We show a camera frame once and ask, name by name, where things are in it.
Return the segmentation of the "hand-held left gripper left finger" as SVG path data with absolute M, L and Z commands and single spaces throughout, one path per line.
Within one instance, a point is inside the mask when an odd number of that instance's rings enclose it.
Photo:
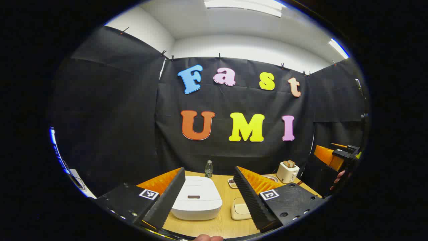
M 95 203 L 129 225 L 156 231 L 165 224 L 185 180 L 185 169 L 177 168 L 138 185 L 123 183 Z

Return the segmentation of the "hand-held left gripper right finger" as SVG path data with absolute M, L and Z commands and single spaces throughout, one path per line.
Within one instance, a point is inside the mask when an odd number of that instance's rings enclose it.
M 327 201 L 296 183 L 281 185 L 239 166 L 233 179 L 261 233 L 291 226 Z

